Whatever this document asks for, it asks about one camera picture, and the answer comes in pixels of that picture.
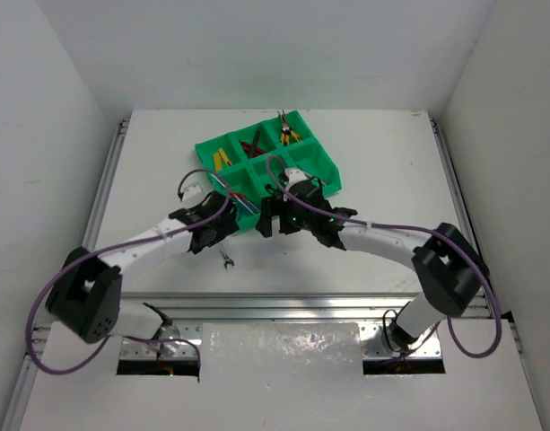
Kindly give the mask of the silver wrench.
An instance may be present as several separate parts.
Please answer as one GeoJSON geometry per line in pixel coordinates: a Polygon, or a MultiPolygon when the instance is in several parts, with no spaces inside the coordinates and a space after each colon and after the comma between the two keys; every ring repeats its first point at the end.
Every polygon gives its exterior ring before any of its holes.
{"type": "Polygon", "coordinates": [[[232,258],[227,253],[226,249],[220,244],[219,245],[219,252],[222,255],[223,258],[223,266],[225,270],[229,270],[231,268],[234,268],[235,264],[232,258]]]}

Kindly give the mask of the blue screwdriver red collar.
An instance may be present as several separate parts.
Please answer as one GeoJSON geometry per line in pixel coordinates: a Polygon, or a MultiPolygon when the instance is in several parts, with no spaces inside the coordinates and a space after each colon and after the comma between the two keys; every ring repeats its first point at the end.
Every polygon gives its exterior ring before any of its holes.
{"type": "Polygon", "coordinates": [[[244,207],[252,215],[258,214],[260,212],[259,208],[255,206],[249,199],[247,199],[242,193],[234,190],[224,180],[215,178],[218,183],[225,188],[231,198],[236,200],[242,207],[244,207]]]}

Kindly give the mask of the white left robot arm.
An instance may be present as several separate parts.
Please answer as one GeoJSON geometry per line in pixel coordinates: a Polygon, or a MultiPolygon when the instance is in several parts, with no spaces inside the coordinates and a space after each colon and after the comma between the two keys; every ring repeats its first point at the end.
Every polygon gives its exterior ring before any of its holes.
{"type": "Polygon", "coordinates": [[[124,288],[166,259],[195,255],[239,230],[237,207],[222,193],[197,191],[188,203],[127,242],[71,251],[46,310],[87,344],[111,335],[155,339],[170,319],[148,303],[124,300],[124,288]]]}

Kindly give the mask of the red utility knife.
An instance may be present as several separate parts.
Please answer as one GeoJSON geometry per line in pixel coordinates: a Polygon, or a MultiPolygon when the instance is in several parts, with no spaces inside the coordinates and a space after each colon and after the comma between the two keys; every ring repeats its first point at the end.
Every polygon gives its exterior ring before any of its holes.
{"type": "Polygon", "coordinates": [[[257,145],[252,145],[246,141],[240,141],[240,146],[248,158],[257,157],[264,154],[266,151],[257,145]]]}
{"type": "Polygon", "coordinates": [[[253,140],[249,145],[248,158],[252,159],[258,155],[258,145],[260,142],[260,129],[258,128],[253,136],[253,140]]]}

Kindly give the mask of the small yellow utility knife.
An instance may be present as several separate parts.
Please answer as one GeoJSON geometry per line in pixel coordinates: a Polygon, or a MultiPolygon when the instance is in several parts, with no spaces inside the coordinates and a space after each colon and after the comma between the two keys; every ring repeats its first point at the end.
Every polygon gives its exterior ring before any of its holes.
{"type": "Polygon", "coordinates": [[[232,166],[231,159],[229,158],[229,156],[227,155],[227,153],[224,151],[224,149],[222,147],[218,149],[218,153],[221,156],[221,158],[223,159],[223,162],[227,166],[232,166]]]}

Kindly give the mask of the yellow pliers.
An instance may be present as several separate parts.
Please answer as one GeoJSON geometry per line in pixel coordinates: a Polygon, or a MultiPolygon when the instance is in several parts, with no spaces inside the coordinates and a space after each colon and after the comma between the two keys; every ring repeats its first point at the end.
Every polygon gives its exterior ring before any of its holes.
{"type": "Polygon", "coordinates": [[[281,143],[283,146],[288,146],[290,144],[291,138],[293,137],[293,130],[287,121],[284,110],[278,113],[278,118],[281,123],[281,143]]]}
{"type": "Polygon", "coordinates": [[[288,146],[291,143],[291,141],[300,142],[301,137],[296,133],[296,131],[289,124],[284,110],[278,111],[277,115],[281,125],[280,141],[282,145],[288,146]]]}

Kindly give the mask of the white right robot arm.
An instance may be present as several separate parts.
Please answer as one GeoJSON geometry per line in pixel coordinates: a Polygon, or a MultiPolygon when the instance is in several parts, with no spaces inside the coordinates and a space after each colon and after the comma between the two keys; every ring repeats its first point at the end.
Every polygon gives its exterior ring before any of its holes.
{"type": "Polygon", "coordinates": [[[328,248],[368,253],[414,271],[422,292],[383,327],[390,352],[408,352],[430,327],[461,316],[487,287],[488,267],[452,224],[428,230],[364,222],[351,208],[330,206],[308,179],[295,180],[287,189],[267,185],[266,190],[256,225],[264,237],[271,236],[271,220],[278,217],[282,234],[307,231],[328,248]]]}

